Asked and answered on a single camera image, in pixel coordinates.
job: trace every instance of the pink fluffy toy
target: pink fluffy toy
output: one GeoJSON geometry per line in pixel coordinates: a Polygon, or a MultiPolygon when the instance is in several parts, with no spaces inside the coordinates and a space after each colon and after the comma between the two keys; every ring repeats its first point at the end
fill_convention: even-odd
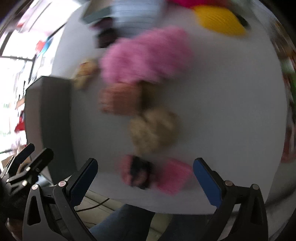
{"type": "Polygon", "coordinates": [[[100,60],[107,83],[159,83],[184,70],[192,59],[187,33],[169,26],[145,31],[134,39],[120,38],[100,60]]]}
{"type": "Polygon", "coordinates": [[[190,165],[176,159],[169,159],[159,175],[157,187],[160,191],[176,195],[192,175],[190,165]]]}

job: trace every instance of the table surface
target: table surface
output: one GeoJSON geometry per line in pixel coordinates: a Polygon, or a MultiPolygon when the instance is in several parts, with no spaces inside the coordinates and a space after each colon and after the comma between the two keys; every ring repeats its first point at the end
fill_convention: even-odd
{"type": "MultiPolygon", "coordinates": [[[[81,21],[86,5],[68,20],[53,62],[52,76],[71,78],[85,58],[100,58],[96,32],[81,21]]],[[[180,78],[166,82],[159,102],[180,116],[178,142],[145,156],[161,166],[167,157],[192,165],[203,157],[208,165],[235,185],[260,186],[266,201],[281,158],[287,102],[279,60],[263,27],[247,18],[245,38],[211,32],[196,23],[192,10],[169,5],[158,26],[178,25],[190,35],[193,66],[180,78]]],[[[90,190],[123,203],[159,213],[213,213],[202,188],[192,177],[175,196],[155,189],[132,188],[120,179],[116,164],[133,153],[130,117],[99,111],[100,76],[85,91],[73,90],[72,143],[77,167],[89,158],[99,163],[90,190]]]]}

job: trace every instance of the pink plush toy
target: pink plush toy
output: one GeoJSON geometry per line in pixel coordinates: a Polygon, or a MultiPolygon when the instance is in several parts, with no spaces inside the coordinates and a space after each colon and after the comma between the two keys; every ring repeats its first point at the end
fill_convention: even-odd
{"type": "Polygon", "coordinates": [[[175,195],[183,188],[192,173],[190,165],[176,159],[169,159],[159,173],[157,187],[166,194],[175,195]]]}
{"type": "Polygon", "coordinates": [[[145,31],[134,39],[118,39],[100,60],[100,67],[107,83],[158,83],[184,70],[192,55],[187,33],[169,26],[145,31]]]}
{"type": "Polygon", "coordinates": [[[170,0],[183,7],[191,8],[198,5],[227,6],[227,0],[170,0]]]}
{"type": "Polygon", "coordinates": [[[132,187],[146,189],[154,179],[153,164],[137,156],[126,155],[120,162],[123,182],[132,187]]]}

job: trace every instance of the person's leg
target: person's leg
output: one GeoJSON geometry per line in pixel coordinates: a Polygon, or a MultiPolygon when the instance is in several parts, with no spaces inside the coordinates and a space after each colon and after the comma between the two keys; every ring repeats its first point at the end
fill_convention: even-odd
{"type": "Polygon", "coordinates": [[[197,241],[210,215],[174,215],[158,241],[197,241]]]}
{"type": "Polygon", "coordinates": [[[154,214],[125,204],[89,231],[98,241],[145,241],[154,214]]]}

